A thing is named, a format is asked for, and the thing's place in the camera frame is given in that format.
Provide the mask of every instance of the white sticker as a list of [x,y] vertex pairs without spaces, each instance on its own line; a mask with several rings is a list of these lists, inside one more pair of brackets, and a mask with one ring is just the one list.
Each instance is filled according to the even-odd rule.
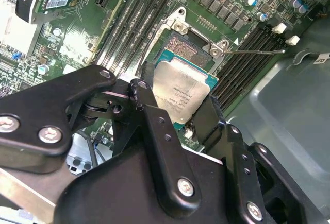
[[67,65],[64,67],[63,74],[66,75],[66,74],[71,73],[71,72],[74,72],[74,71],[76,71],[76,70],[77,70],[76,68],[74,68],[74,67],[72,67],[71,65],[68,65],[68,64],[67,64]]
[[52,9],[67,5],[69,0],[49,0],[46,9]]
[[329,58],[330,58],[330,53],[320,54],[319,57],[317,58],[317,60],[315,60],[314,64],[325,63],[326,60],[328,60]]

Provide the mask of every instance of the screw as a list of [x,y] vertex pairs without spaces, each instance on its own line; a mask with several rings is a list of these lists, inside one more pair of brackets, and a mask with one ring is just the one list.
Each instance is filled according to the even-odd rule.
[[106,137],[102,138],[102,143],[103,144],[107,144],[109,142],[109,139],[107,139]]
[[39,131],[38,136],[44,143],[56,143],[61,140],[62,133],[55,127],[45,127]]
[[250,215],[252,215],[252,217],[255,220],[262,221],[262,213],[261,213],[261,211],[260,211],[260,209],[258,208],[257,205],[255,205],[252,202],[248,202],[247,209],[248,209]]
[[110,73],[108,71],[105,71],[105,70],[100,71],[100,75],[105,77],[105,78],[110,78],[111,77]]
[[191,197],[194,194],[194,187],[186,179],[179,179],[177,182],[177,187],[179,188],[179,191],[186,197]]
[[0,132],[9,133],[17,130],[20,126],[20,122],[17,118],[11,116],[2,116],[0,117]]
[[218,49],[216,49],[216,48],[211,49],[211,55],[212,56],[217,56],[218,54],[219,54]]
[[174,30],[177,32],[181,32],[183,30],[183,26],[180,23],[174,25]]
[[235,126],[232,126],[232,130],[233,130],[233,132],[235,132],[235,133],[239,133],[239,130],[235,127]]
[[138,81],[138,85],[144,89],[147,89],[147,86],[143,81]]
[[259,148],[260,148],[261,152],[267,153],[267,150],[263,146],[259,145]]

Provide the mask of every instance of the black mounting arm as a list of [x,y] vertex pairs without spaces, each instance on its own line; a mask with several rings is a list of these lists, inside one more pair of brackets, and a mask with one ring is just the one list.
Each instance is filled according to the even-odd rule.
[[211,96],[193,122],[217,159],[182,149],[146,69],[126,82],[93,65],[0,101],[0,166],[30,173],[61,168],[76,130],[113,120],[113,158],[68,185],[54,223],[327,223],[266,147],[243,142]]

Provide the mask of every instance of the cable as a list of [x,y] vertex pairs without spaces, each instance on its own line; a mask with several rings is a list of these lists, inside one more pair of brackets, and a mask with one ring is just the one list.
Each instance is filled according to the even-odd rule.
[[76,134],[81,135],[86,140],[89,149],[89,154],[91,155],[92,166],[93,168],[97,167],[98,162],[91,138],[87,136],[85,133],[83,133],[83,131],[81,130],[78,130]]
[[102,155],[101,151],[99,151],[99,149],[96,147],[96,145],[94,146],[94,148],[95,148],[96,152],[98,153],[98,155],[100,156],[101,160],[102,160],[103,162],[105,162],[106,159],[105,159],[104,156]]

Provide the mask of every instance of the blue connector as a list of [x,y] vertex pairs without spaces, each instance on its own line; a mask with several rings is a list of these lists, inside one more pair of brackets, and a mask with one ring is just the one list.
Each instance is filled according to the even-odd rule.
[[20,53],[20,52],[17,52],[17,53],[14,53],[13,55],[12,55],[12,59],[14,60],[14,61],[19,61],[19,59],[22,57],[22,53]]

